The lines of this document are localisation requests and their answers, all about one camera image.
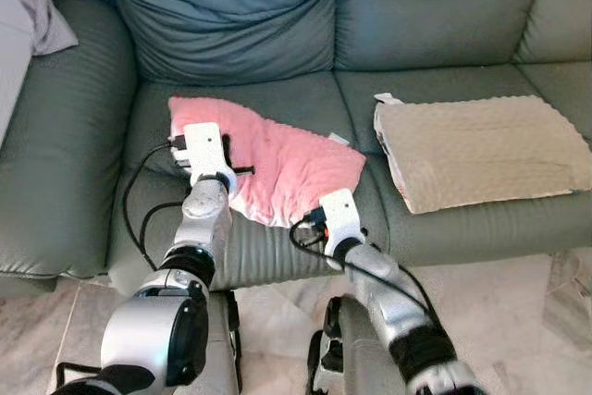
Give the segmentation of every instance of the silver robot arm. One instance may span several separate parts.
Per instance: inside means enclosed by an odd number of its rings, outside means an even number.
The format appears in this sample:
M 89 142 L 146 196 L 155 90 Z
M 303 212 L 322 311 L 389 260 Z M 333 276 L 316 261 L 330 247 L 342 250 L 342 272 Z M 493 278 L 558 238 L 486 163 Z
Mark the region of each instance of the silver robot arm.
M 330 193 L 305 217 L 326 230 L 325 254 L 337 269 L 341 265 L 360 267 L 383 278 L 414 297 L 423 298 L 414 283 L 402 274 L 390 257 L 368 245 L 360 226 L 360 217 L 349 190 Z M 380 342 L 399 367 L 410 395 L 483 394 L 468 365 L 459 361 L 454 347 L 439 321 L 425 307 L 400 291 L 375 278 L 345 268 L 354 294 L 367 310 Z M 320 376 L 316 382 L 323 381 Z M 328 388 L 318 384 L 315 390 Z
M 173 245 L 162 265 L 111 316 L 101 373 L 56 394 L 170 394 L 204 369 L 208 289 L 224 255 L 232 224 L 228 197 L 237 178 L 217 124 L 191 124 L 184 131 L 173 155 L 191 172 L 191 193 Z

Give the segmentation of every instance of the pink towel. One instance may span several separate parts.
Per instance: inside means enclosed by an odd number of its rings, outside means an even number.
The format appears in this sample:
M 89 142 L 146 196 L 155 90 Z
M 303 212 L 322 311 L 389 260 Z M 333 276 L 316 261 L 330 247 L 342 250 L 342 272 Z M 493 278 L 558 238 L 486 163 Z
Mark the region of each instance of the pink towel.
M 234 167 L 255 167 L 239 177 L 230 207 L 267 226 L 290 227 L 340 189 L 355 190 L 365 157 L 310 131 L 278 124 L 244 106 L 207 97 L 171 97 L 171 136 L 188 124 L 215 122 L 230 136 Z

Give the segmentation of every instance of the white label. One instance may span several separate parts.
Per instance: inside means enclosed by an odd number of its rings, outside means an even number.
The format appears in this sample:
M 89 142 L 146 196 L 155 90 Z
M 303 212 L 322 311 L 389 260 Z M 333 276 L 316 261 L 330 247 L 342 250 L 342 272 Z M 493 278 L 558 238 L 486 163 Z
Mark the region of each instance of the white label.
M 343 145 L 350 145 L 350 142 L 347 139 L 342 138 L 336 133 L 329 134 L 329 139 L 335 142 L 342 143 Z
M 390 93 L 378 93 L 374 95 L 377 101 L 380 101 L 387 105 L 405 105 L 405 103 L 401 99 L 397 99 L 396 97 L 392 97 Z

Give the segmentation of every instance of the beige pillow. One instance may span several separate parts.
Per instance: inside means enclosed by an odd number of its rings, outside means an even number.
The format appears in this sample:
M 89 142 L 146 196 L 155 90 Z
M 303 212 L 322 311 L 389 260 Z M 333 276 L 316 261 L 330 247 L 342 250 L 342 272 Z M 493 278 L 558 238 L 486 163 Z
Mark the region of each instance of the beige pillow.
M 592 189 L 592 154 L 536 96 L 378 104 L 375 130 L 412 213 Z

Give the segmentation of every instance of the gray leather sofa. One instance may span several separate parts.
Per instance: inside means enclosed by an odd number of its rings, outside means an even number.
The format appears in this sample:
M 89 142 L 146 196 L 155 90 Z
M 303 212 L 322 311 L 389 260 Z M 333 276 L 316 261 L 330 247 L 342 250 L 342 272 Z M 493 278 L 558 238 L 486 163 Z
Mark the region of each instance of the gray leather sofa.
M 592 0 L 55 0 L 80 46 L 31 63 L 0 151 L 0 278 L 46 289 L 108 273 L 133 291 L 149 268 L 121 215 L 123 187 L 165 140 L 167 99 L 207 95 L 367 156 L 355 198 L 370 238 L 406 265 L 590 246 L 590 193 L 412 216 L 372 126 L 374 93 L 406 102 L 539 94 L 592 138 Z M 445 141 L 434 141 L 437 144 Z M 139 229 L 184 195 L 167 154 L 130 197 Z M 156 262 L 179 211 L 147 231 Z M 235 215 L 217 289 L 329 273 L 288 232 Z

